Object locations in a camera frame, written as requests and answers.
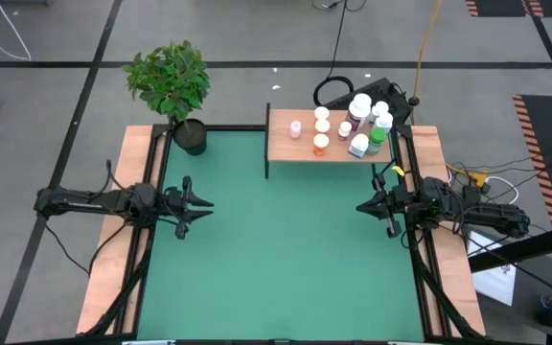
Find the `large white-capped bottle purple label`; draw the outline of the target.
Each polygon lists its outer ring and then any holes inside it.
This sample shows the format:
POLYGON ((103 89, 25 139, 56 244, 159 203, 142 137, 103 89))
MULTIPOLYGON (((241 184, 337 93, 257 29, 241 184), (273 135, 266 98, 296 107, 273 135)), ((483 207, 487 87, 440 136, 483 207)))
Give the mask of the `large white-capped bottle purple label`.
POLYGON ((351 131, 357 132, 371 113, 372 99, 364 93, 356 94, 348 106, 346 121, 351 124, 351 131))

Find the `green bottle green cap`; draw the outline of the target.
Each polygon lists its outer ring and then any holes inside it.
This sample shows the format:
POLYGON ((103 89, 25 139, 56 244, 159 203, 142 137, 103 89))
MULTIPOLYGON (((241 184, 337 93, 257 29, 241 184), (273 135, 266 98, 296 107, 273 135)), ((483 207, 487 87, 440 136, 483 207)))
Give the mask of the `green bottle green cap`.
POLYGON ((368 155, 374 155, 378 153, 386 139, 386 136, 387 134, 383 128, 374 127, 368 133, 368 149, 365 151, 365 153, 368 155))

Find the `white paper sheet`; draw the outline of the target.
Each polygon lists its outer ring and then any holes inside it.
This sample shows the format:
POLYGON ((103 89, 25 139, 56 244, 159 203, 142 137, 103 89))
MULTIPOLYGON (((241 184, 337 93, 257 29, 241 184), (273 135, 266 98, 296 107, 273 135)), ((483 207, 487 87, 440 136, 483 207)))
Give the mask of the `white paper sheet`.
MULTIPOLYGON (((491 240, 480 233, 470 232, 468 239, 468 257, 471 258, 487 250, 501 247, 505 238, 491 240)), ((473 273, 475 291, 490 297, 506 306, 511 306, 514 299, 517 269, 512 264, 473 273)))

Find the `black beam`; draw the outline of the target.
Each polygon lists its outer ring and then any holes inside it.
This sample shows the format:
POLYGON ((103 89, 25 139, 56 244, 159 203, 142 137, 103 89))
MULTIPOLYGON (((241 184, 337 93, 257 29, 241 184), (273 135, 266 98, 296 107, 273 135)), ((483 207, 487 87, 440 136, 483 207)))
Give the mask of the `black beam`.
POLYGON ((469 265, 471 272, 474 273, 501 265, 512 265, 513 263, 551 253, 552 231, 472 256, 469 258, 469 265))

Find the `green table mat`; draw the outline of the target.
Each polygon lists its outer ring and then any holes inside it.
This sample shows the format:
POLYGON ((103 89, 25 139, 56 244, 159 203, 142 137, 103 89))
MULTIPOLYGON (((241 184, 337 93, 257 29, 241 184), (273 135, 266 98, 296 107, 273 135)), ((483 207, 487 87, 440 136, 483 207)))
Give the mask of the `green table mat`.
POLYGON ((142 339, 411 340, 423 336, 410 256, 357 211, 367 164, 266 163, 259 131, 173 148, 165 183, 191 177, 212 215, 184 239, 157 226, 142 339))

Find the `black keyboard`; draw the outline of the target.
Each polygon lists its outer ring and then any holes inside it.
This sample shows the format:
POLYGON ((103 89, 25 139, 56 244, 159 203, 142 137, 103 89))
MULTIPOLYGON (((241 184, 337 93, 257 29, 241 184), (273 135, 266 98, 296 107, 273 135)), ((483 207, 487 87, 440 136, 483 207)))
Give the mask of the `black keyboard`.
POLYGON ((360 87, 358 90, 325 103, 325 106, 329 110, 347 110, 349 103, 359 93, 368 95, 372 99, 373 104, 378 101, 386 102, 397 126, 403 125, 412 111, 412 106, 408 102, 406 93, 396 83, 387 78, 382 78, 360 87))

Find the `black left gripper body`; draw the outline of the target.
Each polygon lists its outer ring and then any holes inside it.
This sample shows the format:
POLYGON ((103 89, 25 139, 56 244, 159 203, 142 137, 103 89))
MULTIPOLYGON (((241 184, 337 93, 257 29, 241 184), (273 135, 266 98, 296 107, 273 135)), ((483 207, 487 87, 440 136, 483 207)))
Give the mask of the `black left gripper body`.
POLYGON ((189 232, 189 225, 194 222, 189 210, 189 200, 192 189, 192 179, 186 175, 182 179, 182 186, 168 187, 164 190, 164 205, 168 212, 177 219, 174 234, 179 240, 184 240, 189 232))

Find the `green plant in black pot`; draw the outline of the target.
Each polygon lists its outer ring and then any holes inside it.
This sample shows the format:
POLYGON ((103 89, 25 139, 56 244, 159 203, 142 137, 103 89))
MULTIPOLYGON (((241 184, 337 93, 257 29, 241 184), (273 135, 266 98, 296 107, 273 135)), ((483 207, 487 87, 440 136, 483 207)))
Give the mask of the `green plant in black pot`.
POLYGON ((207 63, 190 41, 170 42, 138 53, 126 73, 126 89, 149 110, 168 120, 172 140, 191 156, 207 149, 207 127, 191 116, 202 108, 211 87, 207 63))

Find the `wooden shelf black legs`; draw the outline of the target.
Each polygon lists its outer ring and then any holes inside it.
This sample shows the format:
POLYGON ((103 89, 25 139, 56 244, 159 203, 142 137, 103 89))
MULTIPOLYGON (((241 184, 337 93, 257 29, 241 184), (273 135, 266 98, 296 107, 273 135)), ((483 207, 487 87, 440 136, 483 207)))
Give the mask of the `wooden shelf black legs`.
POLYGON ((326 134, 330 143, 321 156, 313 154, 313 137, 317 134, 314 129, 313 109, 278 109, 269 103, 265 112, 265 144, 264 144, 264 175, 269 177, 268 163, 270 162, 318 162, 318 163, 359 163, 359 164, 387 164, 392 161, 390 140, 386 139, 378 153, 364 155, 361 159, 353 157, 348 152, 352 133, 347 141, 338 139, 337 130, 345 120, 346 110, 331 110, 331 128, 326 134), (301 136, 292 139, 289 135, 290 123, 300 121, 302 124, 301 136))

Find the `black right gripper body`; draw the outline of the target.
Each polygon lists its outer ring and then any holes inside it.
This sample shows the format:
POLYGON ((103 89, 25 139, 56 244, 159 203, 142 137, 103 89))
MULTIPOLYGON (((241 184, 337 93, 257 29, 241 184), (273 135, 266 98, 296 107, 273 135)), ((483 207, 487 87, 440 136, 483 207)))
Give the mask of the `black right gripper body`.
POLYGON ((373 186, 376 192, 383 192, 383 203, 378 207, 385 211, 385 219, 382 220, 387 221, 386 234, 388 238, 393 239, 403 232, 419 229, 419 226, 412 222, 412 216, 408 212, 408 207, 412 205, 412 194, 407 191, 405 186, 397 185, 387 191, 385 189, 386 180, 382 173, 374 175, 373 186), (396 214, 404 215, 405 228, 395 220, 396 214))

